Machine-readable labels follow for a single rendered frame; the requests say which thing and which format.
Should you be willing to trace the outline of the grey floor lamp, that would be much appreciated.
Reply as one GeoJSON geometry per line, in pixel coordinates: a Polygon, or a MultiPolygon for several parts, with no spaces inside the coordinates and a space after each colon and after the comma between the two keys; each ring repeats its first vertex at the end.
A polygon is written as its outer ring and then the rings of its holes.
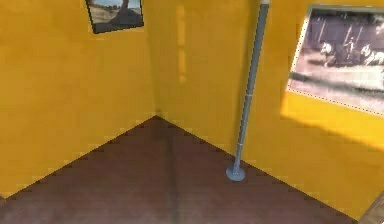
{"type": "Polygon", "coordinates": [[[245,171],[241,168],[241,156],[246,137],[248,118],[253,98],[253,92],[256,83],[256,74],[258,71],[259,58],[262,49],[263,37],[270,8],[271,0],[259,0],[259,14],[257,19],[256,31],[254,35],[253,51],[250,61],[244,104],[242,109],[241,122],[239,127],[238,141],[236,145],[236,154],[234,163],[226,169],[226,176],[233,182],[240,182],[245,178],[245,171]]]}

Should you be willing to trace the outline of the black framed landscape picture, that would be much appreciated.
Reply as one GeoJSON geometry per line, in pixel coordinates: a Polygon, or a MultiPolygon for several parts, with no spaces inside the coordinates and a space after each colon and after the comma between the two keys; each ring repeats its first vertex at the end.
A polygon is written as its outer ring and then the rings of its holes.
{"type": "Polygon", "coordinates": [[[144,25],[141,0],[85,0],[85,3],[94,34],[144,25]]]}

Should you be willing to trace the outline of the pale framed horse picture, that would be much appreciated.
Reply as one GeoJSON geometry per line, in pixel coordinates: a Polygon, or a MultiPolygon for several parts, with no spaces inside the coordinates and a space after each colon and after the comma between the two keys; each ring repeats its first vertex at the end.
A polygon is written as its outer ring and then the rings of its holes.
{"type": "Polygon", "coordinates": [[[308,7],[286,90],[384,117],[384,7],[308,7]]]}

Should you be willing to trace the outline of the pale wooden furniture corner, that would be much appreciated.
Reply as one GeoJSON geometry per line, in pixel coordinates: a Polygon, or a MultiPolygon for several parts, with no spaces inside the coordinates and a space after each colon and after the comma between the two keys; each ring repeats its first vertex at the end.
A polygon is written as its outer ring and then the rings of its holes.
{"type": "Polygon", "coordinates": [[[384,224],[384,190],[364,212],[358,224],[384,224]]]}

